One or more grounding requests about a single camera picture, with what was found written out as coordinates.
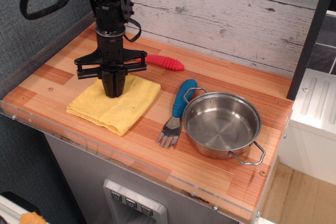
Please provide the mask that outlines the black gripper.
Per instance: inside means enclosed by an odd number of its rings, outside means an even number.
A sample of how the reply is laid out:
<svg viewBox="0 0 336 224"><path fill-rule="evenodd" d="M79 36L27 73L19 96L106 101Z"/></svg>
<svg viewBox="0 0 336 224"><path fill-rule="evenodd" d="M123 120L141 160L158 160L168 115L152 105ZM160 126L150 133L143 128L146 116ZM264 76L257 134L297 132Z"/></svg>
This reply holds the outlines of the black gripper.
<svg viewBox="0 0 336 224"><path fill-rule="evenodd" d="M129 72L146 70L147 53L125 49L123 36L97 34L97 49L75 60L79 79L101 79L106 96L117 98L123 94L126 76Z"/></svg>

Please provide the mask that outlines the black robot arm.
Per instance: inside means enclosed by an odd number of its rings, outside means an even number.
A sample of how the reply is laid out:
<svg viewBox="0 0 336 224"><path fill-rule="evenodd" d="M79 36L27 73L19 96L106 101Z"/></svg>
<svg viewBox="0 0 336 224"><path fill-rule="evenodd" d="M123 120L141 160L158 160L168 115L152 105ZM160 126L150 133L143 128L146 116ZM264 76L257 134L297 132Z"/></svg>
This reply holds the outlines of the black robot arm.
<svg viewBox="0 0 336 224"><path fill-rule="evenodd" d="M125 49L123 46L125 25L140 24L133 20L131 0L89 0L95 17L97 48L91 54L75 60L80 79L97 77L102 81L106 96L119 97L123 93L125 78L129 72L146 70L147 53Z"/></svg>

